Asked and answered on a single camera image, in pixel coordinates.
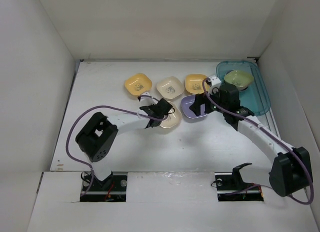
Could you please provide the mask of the cream panda plate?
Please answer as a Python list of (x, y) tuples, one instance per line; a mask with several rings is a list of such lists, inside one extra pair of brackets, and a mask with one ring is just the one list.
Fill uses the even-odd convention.
[(170, 76), (159, 81), (156, 89), (163, 98), (172, 100), (180, 96), (184, 92), (185, 87), (177, 77)]
[(173, 102), (169, 101), (169, 103), (172, 105), (172, 108), (175, 108), (175, 113), (170, 116), (171, 120), (164, 120), (161, 122), (160, 127), (164, 129), (178, 126), (182, 120), (182, 113), (179, 108)]

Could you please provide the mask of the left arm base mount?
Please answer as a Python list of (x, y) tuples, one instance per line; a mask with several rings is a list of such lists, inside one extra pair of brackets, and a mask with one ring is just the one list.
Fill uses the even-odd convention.
[(128, 184), (126, 172), (114, 172), (104, 182), (94, 178), (91, 186), (91, 173), (82, 172), (80, 177), (82, 180), (80, 202), (126, 202)]

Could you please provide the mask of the purple panda plate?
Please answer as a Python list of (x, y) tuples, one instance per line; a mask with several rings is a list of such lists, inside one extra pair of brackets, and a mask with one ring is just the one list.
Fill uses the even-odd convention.
[(204, 120), (207, 117), (205, 113), (205, 104), (200, 106), (200, 115), (196, 116), (194, 112), (190, 109), (190, 106), (194, 103), (196, 98), (195, 94), (188, 95), (182, 98), (180, 102), (181, 110), (184, 115), (186, 122), (193, 123)]

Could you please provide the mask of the yellow panda plate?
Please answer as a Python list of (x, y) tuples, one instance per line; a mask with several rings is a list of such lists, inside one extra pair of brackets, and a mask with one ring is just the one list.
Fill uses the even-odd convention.
[(185, 89), (190, 94), (201, 94), (204, 92), (202, 82), (207, 78), (204, 74), (188, 74), (185, 78)]
[(149, 91), (152, 85), (151, 79), (143, 73), (137, 73), (124, 82), (124, 87), (133, 96), (139, 96)]

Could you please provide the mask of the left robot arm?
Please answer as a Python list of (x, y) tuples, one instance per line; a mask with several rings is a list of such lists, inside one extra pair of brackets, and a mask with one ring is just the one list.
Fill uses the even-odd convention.
[(95, 164), (106, 158), (116, 137), (136, 129), (158, 127), (176, 110), (165, 99), (152, 101), (135, 111), (98, 105), (83, 112), (73, 123), (70, 133), (87, 113), (100, 108), (120, 111), (120, 114), (107, 116), (102, 112), (94, 113), (76, 135), (75, 142), (90, 161), (87, 165), (92, 172), (91, 177), (95, 186), (100, 190), (106, 190), (113, 183), (113, 172), (111, 170), (95, 171)]

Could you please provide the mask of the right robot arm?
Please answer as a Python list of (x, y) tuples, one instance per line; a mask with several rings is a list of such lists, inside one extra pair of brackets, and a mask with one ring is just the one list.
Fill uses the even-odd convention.
[(271, 161), (268, 180), (276, 194), (291, 197), (298, 190), (309, 187), (308, 203), (311, 203), (314, 186), (309, 152), (304, 147), (295, 148), (283, 142), (263, 126), (250, 109), (241, 105), (235, 85), (212, 86), (211, 92), (197, 94), (189, 108), (199, 116), (202, 106), (206, 114), (222, 113), (227, 124), (248, 138)]

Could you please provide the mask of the green plate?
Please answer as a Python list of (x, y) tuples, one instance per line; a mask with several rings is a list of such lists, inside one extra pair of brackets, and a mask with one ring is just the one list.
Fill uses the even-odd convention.
[(223, 81), (235, 85), (238, 90), (243, 91), (254, 81), (252, 74), (243, 70), (231, 70), (226, 73)]

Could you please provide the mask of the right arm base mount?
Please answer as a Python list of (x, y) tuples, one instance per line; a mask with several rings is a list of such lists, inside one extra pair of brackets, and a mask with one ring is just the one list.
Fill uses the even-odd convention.
[(254, 183), (244, 182), (240, 170), (252, 163), (243, 163), (231, 172), (215, 172), (211, 187), (217, 190), (219, 202), (264, 201), (262, 189)]

